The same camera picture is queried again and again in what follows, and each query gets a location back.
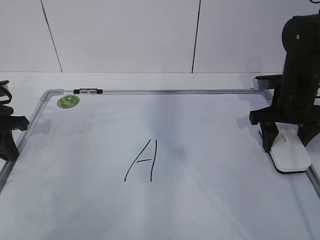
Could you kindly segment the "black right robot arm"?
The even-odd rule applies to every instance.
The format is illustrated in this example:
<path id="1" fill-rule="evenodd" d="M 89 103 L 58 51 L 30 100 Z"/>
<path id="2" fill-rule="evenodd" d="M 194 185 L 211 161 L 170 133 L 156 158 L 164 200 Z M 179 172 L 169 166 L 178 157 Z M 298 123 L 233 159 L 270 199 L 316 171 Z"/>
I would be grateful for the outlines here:
<path id="1" fill-rule="evenodd" d="M 260 126 L 267 153 L 279 134 L 277 123 L 297 125 L 304 146 L 320 133 L 320 107 L 315 104 L 320 88 L 320 15 L 293 16 L 281 40 L 286 51 L 282 74 L 253 79 L 256 90 L 274 90 L 270 106 L 249 113 L 250 123 Z"/>

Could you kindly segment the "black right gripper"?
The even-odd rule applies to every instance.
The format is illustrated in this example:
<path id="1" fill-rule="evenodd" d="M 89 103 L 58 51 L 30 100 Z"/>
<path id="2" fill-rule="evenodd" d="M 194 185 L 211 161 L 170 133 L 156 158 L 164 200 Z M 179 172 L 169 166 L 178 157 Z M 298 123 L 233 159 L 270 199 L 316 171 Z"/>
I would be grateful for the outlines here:
<path id="1" fill-rule="evenodd" d="M 315 99 L 307 96 L 294 96 L 284 99 L 281 96 L 272 100 L 271 106 L 249 113 L 252 125 L 259 123 L 262 146 L 269 153 L 279 134 L 276 123 L 299 125 L 297 136 L 306 147 L 320 133 L 320 106 Z"/>

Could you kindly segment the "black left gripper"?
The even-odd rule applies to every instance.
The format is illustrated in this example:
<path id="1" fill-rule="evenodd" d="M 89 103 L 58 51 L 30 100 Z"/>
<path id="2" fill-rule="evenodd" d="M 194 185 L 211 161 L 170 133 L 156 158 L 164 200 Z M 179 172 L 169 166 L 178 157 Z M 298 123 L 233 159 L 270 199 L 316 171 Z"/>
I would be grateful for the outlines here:
<path id="1" fill-rule="evenodd" d="M 26 131 L 30 124 L 25 116 L 13 116 L 13 113 L 10 106 L 0 107 L 0 158 L 4 161 L 16 161 L 20 155 L 12 131 Z"/>

